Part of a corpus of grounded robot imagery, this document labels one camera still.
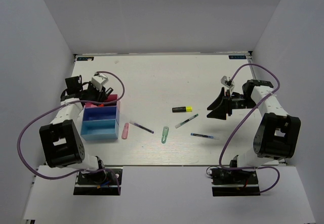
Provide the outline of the yellow cap black highlighter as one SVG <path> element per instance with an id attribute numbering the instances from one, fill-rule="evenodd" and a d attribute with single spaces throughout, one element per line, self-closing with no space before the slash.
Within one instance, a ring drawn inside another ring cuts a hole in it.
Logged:
<path id="1" fill-rule="evenodd" d="M 183 106 L 183 107 L 174 107 L 172 108 L 173 113 L 183 113 L 183 112 L 192 112 L 191 106 Z"/>

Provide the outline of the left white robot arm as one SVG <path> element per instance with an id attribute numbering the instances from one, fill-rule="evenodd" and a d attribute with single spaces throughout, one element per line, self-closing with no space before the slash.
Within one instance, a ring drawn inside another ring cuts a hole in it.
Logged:
<path id="1" fill-rule="evenodd" d="M 79 101 L 104 102 L 113 91 L 104 87 L 107 82 L 107 76 L 102 73 L 96 73 L 89 82 L 82 82 L 81 76 L 65 80 L 66 89 L 60 97 L 62 108 L 50 124 L 39 130 L 49 167 L 90 170 L 89 176 L 94 182 L 106 180 L 107 170 L 103 168 L 103 162 L 86 152 L 75 124 L 85 105 Z"/>

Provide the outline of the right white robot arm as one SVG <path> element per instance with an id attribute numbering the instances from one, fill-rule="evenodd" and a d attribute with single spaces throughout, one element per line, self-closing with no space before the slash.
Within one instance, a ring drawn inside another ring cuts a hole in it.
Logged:
<path id="1" fill-rule="evenodd" d="M 228 171 L 235 183 L 242 182 L 247 171 L 294 155 L 301 121 L 283 109 L 273 91 L 271 82 L 251 79 L 243 84 L 242 94 L 222 88 L 216 100 L 207 107 L 207 117 L 220 120 L 226 120 L 238 109 L 257 109 L 262 116 L 252 147 L 235 156 Z"/>

